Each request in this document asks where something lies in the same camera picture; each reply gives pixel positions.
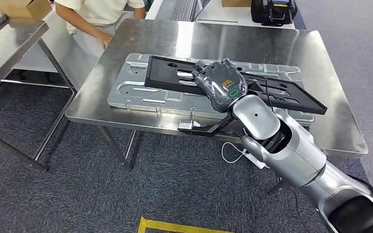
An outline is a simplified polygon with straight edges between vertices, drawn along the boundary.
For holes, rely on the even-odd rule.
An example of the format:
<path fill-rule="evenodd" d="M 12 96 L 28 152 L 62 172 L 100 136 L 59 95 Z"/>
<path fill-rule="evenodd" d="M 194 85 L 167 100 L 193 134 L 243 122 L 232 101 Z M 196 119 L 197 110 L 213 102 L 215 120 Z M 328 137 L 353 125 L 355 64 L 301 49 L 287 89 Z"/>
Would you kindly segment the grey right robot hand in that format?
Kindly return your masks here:
<path fill-rule="evenodd" d="M 215 111 L 220 113 L 228 112 L 230 106 L 248 92 L 243 75 L 228 58 L 208 65 L 199 60 L 194 65 L 192 76 Z"/>

